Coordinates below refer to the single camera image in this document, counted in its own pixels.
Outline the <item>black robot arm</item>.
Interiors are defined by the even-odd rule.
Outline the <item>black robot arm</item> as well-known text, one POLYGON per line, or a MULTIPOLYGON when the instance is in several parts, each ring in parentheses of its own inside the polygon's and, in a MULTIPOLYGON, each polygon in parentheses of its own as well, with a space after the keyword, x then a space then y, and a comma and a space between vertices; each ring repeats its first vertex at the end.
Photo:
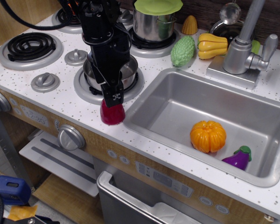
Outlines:
POLYGON ((75 15, 82 27, 82 39, 91 47, 87 59, 94 78, 101 84, 106 107, 124 100, 121 68, 130 59, 131 37, 117 19, 121 13, 116 0, 66 0, 67 16, 75 15))

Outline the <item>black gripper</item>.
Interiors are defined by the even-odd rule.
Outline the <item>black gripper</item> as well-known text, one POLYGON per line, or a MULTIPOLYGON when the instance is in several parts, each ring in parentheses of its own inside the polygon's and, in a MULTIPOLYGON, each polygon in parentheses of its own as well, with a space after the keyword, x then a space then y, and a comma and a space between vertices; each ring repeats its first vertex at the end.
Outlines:
POLYGON ((122 23, 112 27, 113 35, 104 44, 91 46, 92 59, 98 74, 106 107, 110 108, 124 101, 124 86, 120 81, 120 70, 130 58, 131 36, 122 23))

